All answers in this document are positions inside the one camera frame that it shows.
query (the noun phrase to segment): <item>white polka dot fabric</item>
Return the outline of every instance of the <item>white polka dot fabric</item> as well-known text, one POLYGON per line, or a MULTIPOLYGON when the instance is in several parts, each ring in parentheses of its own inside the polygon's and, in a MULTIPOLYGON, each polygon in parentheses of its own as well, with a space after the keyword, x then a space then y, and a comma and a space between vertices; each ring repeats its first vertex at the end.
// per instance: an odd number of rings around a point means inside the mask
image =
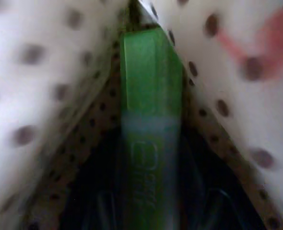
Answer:
MULTIPOLYGON (((187 70, 184 123, 233 169, 266 227, 283 230, 283 0, 141 4, 187 70)), ((0 230, 56 230, 79 167, 119 125, 112 41, 126 6, 0 0, 0 230)))

